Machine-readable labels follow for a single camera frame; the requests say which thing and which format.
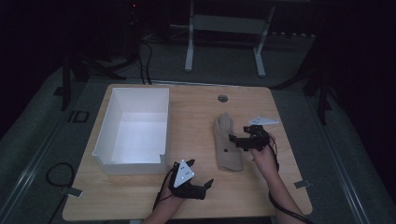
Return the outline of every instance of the black cable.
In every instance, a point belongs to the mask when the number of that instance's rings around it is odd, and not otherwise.
[[[67,181],[67,183],[61,183],[61,184],[59,184],[59,183],[55,183],[55,182],[53,182],[51,179],[50,179],[50,174],[52,173],[52,171],[55,169],[55,168],[57,168],[57,167],[59,167],[59,166],[61,166],[61,165],[64,165],[64,166],[67,166],[69,169],[70,169],[70,178],[69,178],[69,180]],[[52,186],[54,186],[54,187],[67,187],[67,188],[71,188],[72,187],[72,185],[73,185],[73,181],[74,181],[74,179],[75,179],[75,176],[76,176],[76,172],[75,172],[75,170],[74,170],[74,168],[73,168],[73,166],[72,165],[70,165],[69,163],[67,163],[67,162],[59,162],[59,163],[57,163],[57,164],[55,164],[54,166],[52,166],[51,168],[49,168],[48,169],[48,171],[47,171],[47,173],[46,173],[46,180],[47,180],[47,182],[50,184],[50,185],[52,185]],[[59,201],[59,203],[58,203],[58,205],[56,206],[56,209],[55,209],[55,211],[52,213],[52,216],[50,217],[50,219],[49,219],[49,224],[52,222],[52,220],[55,218],[55,215],[56,215],[56,213],[58,212],[58,210],[59,210],[59,208],[62,206],[62,204],[64,204],[64,200],[67,198],[67,194],[65,194],[63,197],[62,197],[62,199]]]
[[[151,78],[149,77],[149,62],[151,60],[152,48],[148,44],[146,44],[143,40],[142,40],[142,44],[147,46],[148,49],[149,49],[148,62],[146,64],[146,76],[147,76],[147,79],[148,79],[148,84],[152,85]]]
[[[145,78],[143,76],[143,64],[142,64],[142,58],[140,57],[140,54],[139,54],[137,60],[139,60],[139,63],[140,63],[140,78],[142,79],[142,83],[146,85]]]
[[[165,178],[163,179],[163,184],[161,185],[160,192],[157,193],[157,198],[155,199],[154,205],[152,206],[152,210],[157,206],[157,204],[165,199],[170,198],[173,194],[161,199],[161,194],[163,193],[163,187],[165,187],[166,180],[168,179],[169,175],[172,174],[174,168],[170,169],[169,172],[166,174]]]
[[[271,138],[271,139],[273,140],[273,142],[274,142],[275,149],[274,149],[270,144],[268,144],[267,146],[271,149],[271,151],[272,151],[272,153],[273,153],[274,160],[275,160],[275,163],[276,163],[276,169],[279,171],[279,163],[277,162],[277,146],[276,146],[276,142],[275,142],[275,139],[274,139],[271,135],[270,135],[270,138]],[[282,207],[281,205],[279,205],[279,204],[275,201],[275,199],[273,198],[273,196],[271,195],[271,192],[268,192],[268,196],[269,196],[269,199],[270,199],[271,204],[272,204],[276,209],[278,209],[279,211],[281,211],[281,212],[283,212],[283,213],[285,213],[285,214],[287,214],[287,215],[289,215],[289,216],[291,216],[291,217],[297,218],[297,219],[299,219],[300,221],[302,221],[303,223],[314,224],[314,222],[312,222],[312,221],[309,220],[308,218],[303,217],[303,216],[300,216],[300,215],[298,215],[297,213],[292,212],[292,211],[290,211],[290,210],[288,210],[288,209]]]
[[[289,215],[289,216],[291,216],[291,217],[297,218],[297,219],[299,219],[300,221],[302,221],[303,223],[314,224],[314,222],[312,222],[312,221],[309,220],[308,218],[303,217],[303,216],[300,216],[300,215],[298,215],[297,213],[291,212],[290,210],[288,210],[288,209],[286,209],[286,208],[280,206],[280,205],[274,200],[273,196],[271,195],[271,192],[268,193],[268,196],[269,196],[269,199],[270,199],[271,204],[272,204],[276,209],[278,209],[279,211],[281,211],[281,212],[283,212],[283,213],[285,213],[285,214],[287,214],[287,215]]]

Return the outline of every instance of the white plastic container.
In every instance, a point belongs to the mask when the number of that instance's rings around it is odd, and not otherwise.
[[[167,172],[169,89],[114,88],[92,155],[108,175]]]

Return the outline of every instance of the metal stand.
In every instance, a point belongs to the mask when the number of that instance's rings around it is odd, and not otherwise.
[[[189,45],[187,48],[185,71],[190,72],[192,70],[192,59],[194,54],[194,30],[208,30],[260,35],[260,43],[253,49],[253,53],[258,75],[259,77],[264,77],[265,71],[262,62],[262,47],[264,45],[265,37],[267,37],[268,29],[270,27],[274,12],[275,7],[271,7],[266,20],[199,15],[194,14],[194,1],[191,0]]]

